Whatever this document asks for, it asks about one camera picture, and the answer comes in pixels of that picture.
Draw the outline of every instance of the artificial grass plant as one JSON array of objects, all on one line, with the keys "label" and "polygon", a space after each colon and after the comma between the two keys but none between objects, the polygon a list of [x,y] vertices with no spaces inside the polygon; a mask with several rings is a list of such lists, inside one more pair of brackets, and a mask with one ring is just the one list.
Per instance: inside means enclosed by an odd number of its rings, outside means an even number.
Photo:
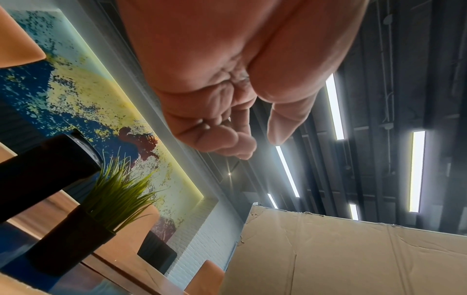
[{"label": "artificial grass plant", "polygon": [[139,216],[156,202],[157,191],[144,193],[151,175],[138,179],[130,175],[129,157],[111,158],[103,164],[96,184],[81,204],[83,209],[111,232],[118,232],[126,225],[143,217]]}]

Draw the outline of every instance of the ceiling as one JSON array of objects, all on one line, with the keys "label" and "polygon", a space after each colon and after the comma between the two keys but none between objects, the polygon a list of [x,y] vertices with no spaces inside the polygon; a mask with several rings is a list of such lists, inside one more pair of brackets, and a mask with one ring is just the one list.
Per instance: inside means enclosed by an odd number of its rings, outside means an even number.
[{"label": "ceiling", "polygon": [[[116,6],[96,0],[126,39]],[[238,214],[280,209],[467,234],[467,1],[371,1],[335,73],[345,140],[335,140],[326,89],[282,145],[300,198],[266,139],[270,105],[257,100],[249,161],[200,154]],[[411,136],[426,130],[419,213],[408,212]]]}]

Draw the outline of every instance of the ceiling light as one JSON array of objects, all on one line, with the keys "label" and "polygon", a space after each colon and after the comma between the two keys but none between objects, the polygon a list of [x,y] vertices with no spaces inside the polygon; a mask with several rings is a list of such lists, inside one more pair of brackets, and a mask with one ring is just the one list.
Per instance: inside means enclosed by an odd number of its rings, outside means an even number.
[{"label": "ceiling light", "polygon": [[339,110],[339,101],[337,100],[336,82],[334,81],[334,74],[331,74],[326,80],[327,98],[331,106],[332,122],[334,124],[334,132],[336,139],[342,140],[344,138],[344,130],[342,128],[341,111]]},{"label": "ceiling light", "polygon": [[357,211],[357,205],[349,204],[350,206],[350,215],[353,220],[359,220],[359,212]]},{"label": "ceiling light", "polygon": [[412,165],[410,171],[410,198],[409,211],[417,212],[420,209],[420,195],[422,192],[423,156],[425,155],[425,131],[413,133]]},{"label": "ceiling light", "polygon": [[271,203],[272,203],[272,205],[274,206],[274,208],[279,209],[279,208],[277,207],[277,205],[276,205],[276,202],[274,202],[274,199],[272,198],[272,196],[271,196],[270,193],[268,193],[268,196],[269,196],[269,199],[271,200]]},{"label": "ceiling light", "polygon": [[280,146],[276,146],[277,153],[279,154],[279,157],[281,158],[282,165],[284,166],[284,170],[286,171],[287,178],[290,182],[290,185],[292,186],[293,193],[297,198],[300,198],[300,195],[298,194],[298,190],[295,186],[295,183],[293,182],[292,179],[292,174],[290,174],[290,170],[288,169],[286,159],[284,158],[284,154],[282,153],[282,149]]}]

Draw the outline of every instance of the hand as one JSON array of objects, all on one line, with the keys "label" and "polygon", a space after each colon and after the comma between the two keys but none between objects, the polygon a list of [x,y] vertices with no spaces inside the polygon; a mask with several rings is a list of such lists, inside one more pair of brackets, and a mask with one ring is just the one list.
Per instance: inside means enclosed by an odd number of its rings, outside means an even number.
[{"label": "hand", "polygon": [[248,159],[250,107],[273,103],[282,144],[344,59],[368,0],[118,0],[144,75],[176,138]]}]

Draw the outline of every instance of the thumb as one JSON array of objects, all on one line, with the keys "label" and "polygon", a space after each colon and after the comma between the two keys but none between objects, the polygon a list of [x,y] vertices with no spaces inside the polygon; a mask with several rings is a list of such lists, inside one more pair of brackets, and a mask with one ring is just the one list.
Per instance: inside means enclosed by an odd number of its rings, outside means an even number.
[{"label": "thumb", "polygon": [[268,139],[273,145],[283,144],[305,120],[315,103],[317,93],[305,99],[284,104],[272,104],[268,122]]}]

